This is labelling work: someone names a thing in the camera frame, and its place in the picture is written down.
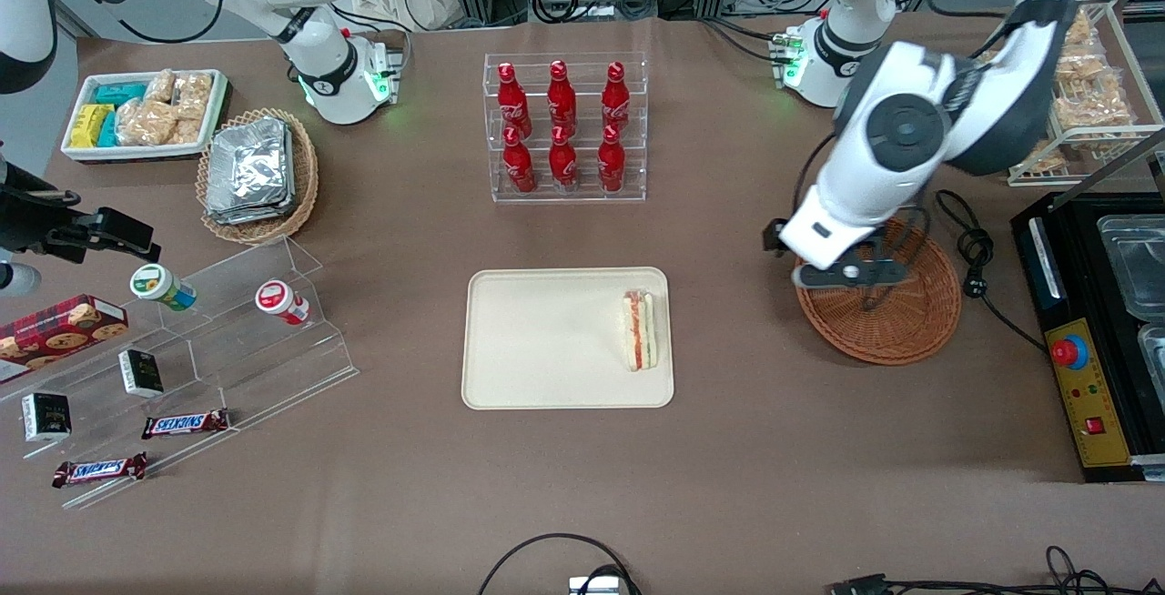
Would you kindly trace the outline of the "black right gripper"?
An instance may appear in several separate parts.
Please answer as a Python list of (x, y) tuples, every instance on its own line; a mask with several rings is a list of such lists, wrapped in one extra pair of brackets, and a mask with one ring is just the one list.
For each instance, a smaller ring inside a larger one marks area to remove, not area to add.
[[(12, 254), (33, 252), (80, 265), (90, 255), (121, 256), (140, 264), (157, 263), (161, 247), (151, 245), (154, 228), (116, 210), (97, 210), (86, 217), (91, 236), (101, 238), (116, 247), (76, 247), (51, 243), (55, 231), (69, 231), (82, 217), (75, 206), (82, 197), (72, 190), (55, 187), (49, 182), (9, 163), (1, 167), (1, 247)], [(137, 252), (125, 246), (150, 246)]]

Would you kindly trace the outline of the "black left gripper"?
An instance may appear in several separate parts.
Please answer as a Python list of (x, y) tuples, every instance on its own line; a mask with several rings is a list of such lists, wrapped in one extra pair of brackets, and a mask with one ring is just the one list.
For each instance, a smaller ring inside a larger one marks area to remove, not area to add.
[[(788, 218), (774, 218), (770, 219), (765, 229), (763, 229), (763, 252), (774, 255), (774, 257), (782, 257), (789, 252), (789, 247), (781, 239), (781, 234), (784, 231), (785, 225), (789, 222)], [(860, 302), (861, 310), (875, 310), (878, 309), (881, 302), (885, 299), (885, 289), (882, 286), (869, 286), (863, 289), (863, 293)]]

